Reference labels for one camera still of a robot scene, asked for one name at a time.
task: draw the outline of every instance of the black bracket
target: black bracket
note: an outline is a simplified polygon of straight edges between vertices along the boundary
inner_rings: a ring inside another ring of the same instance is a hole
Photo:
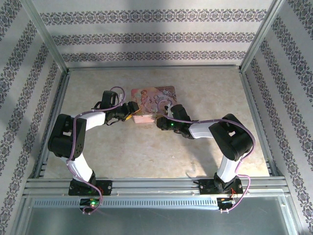
[[[242,125],[233,114],[227,114],[223,119]],[[239,160],[253,145],[249,134],[234,124],[220,121],[211,125],[209,130],[221,152],[232,161]]]
[[[172,112],[173,118],[175,119],[191,121],[185,108],[181,104],[174,105],[170,112]],[[156,120],[156,126],[162,131],[172,130],[174,133],[181,134],[184,138],[194,139],[189,131],[190,123],[177,122],[169,120],[166,117],[159,117]]]
[[[232,194],[231,189],[233,189],[237,194],[242,194],[244,192],[241,180],[239,178],[236,178],[234,182],[230,184],[229,189],[224,192],[220,192],[219,189],[215,186],[214,179],[201,179],[198,180],[198,182],[194,181],[194,183],[199,185],[198,188],[200,195]]]
[[[112,191],[112,180],[96,180],[95,186],[100,189],[103,196],[110,196]],[[98,196],[99,193],[91,190],[87,185],[78,185],[74,180],[69,184],[69,196]]]
[[[74,118],[70,115],[58,115],[54,127],[52,129],[49,141],[48,150],[53,152],[57,157],[69,158],[73,146],[73,122]],[[78,158],[84,149],[85,133],[87,120],[78,118],[76,121],[76,144],[72,160]]]

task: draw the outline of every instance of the white wall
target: white wall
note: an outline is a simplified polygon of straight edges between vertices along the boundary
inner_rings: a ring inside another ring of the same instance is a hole
[[[68,67],[240,65],[271,0],[33,0]]]
[[[0,234],[38,159],[61,72],[18,0],[0,0]]]
[[[288,0],[246,76],[271,154],[313,234],[313,1]]]

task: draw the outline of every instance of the purple cable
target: purple cable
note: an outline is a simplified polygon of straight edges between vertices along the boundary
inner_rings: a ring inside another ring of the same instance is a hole
[[[211,120],[204,120],[204,121],[184,121],[184,120],[179,120],[179,119],[175,119],[175,118],[172,118],[172,117],[169,117],[167,115],[164,114],[164,112],[160,109],[160,103],[162,102],[165,102],[165,101],[169,101],[169,100],[161,100],[158,104],[157,104],[157,110],[159,113],[161,113],[164,117],[166,117],[167,119],[169,120],[172,120],[172,121],[177,121],[177,122],[184,122],[184,123],[190,123],[190,124],[200,124],[200,123],[208,123],[208,122],[219,122],[219,121],[223,121],[223,122],[227,122],[227,123],[230,123],[230,124],[233,124],[233,125],[236,125],[242,129],[244,129],[248,135],[251,137],[252,139],[252,148],[250,149],[250,151],[244,156],[242,157],[240,160],[239,160],[239,163],[235,169],[235,173],[237,174],[237,171],[239,169],[239,166],[241,165],[241,163],[243,162],[244,159],[246,159],[248,156],[251,155],[251,153],[253,152],[254,150],[254,147],[255,147],[255,138],[253,136],[253,134],[243,125],[235,122],[235,121],[231,121],[231,120],[227,120],[227,119],[211,119]],[[250,184],[251,184],[251,178],[248,176],[248,175],[240,175],[240,174],[237,174],[239,177],[246,177],[248,178],[248,185],[243,193],[243,195],[241,196],[241,198],[239,199],[239,201],[233,205],[230,209],[228,210],[221,210],[221,212],[229,212],[231,211],[232,209],[236,208],[238,206],[238,204],[242,201],[243,197],[246,195],[249,187],[250,187]]]
[[[121,87],[112,87],[112,88],[110,89],[110,91],[112,91],[112,90],[115,89],[115,88],[119,88],[119,89],[121,89],[122,92],[123,92],[123,98],[122,98],[121,102],[119,102],[117,105],[115,105],[115,106],[113,106],[113,107],[111,107],[111,108],[108,108],[108,109],[98,109],[98,110],[92,109],[92,110],[83,112],[83,113],[77,115],[77,116],[74,118],[74,120],[73,120],[73,144],[72,144],[72,150],[71,150],[69,159],[67,159],[67,168],[69,169],[69,171],[70,171],[77,179],[79,179],[80,181],[84,182],[86,185],[88,185],[88,186],[94,188],[95,190],[97,190],[98,193],[99,193],[99,195],[100,195],[100,200],[99,200],[98,206],[95,207],[95,208],[94,208],[94,207],[90,207],[90,206],[86,206],[86,207],[83,208],[83,213],[85,213],[85,209],[87,209],[87,208],[93,209],[91,212],[89,212],[89,214],[94,213],[94,212],[99,208],[99,206],[102,204],[103,197],[102,197],[101,191],[100,191],[96,186],[94,186],[94,185],[92,185],[91,183],[89,183],[89,182],[83,180],[82,178],[78,177],[77,174],[69,167],[69,162],[73,159],[74,151],[75,151],[75,145],[76,145],[76,121],[77,121],[77,119],[78,119],[79,117],[81,117],[82,115],[90,114],[90,113],[97,113],[97,112],[106,112],[106,111],[110,111],[110,110],[113,110],[113,109],[117,108],[117,107],[120,106],[121,104],[123,104],[123,103],[125,102],[125,98],[126,98],[126,97],[125,97],[125,91],[124,91],[124,89],[121,88]]]

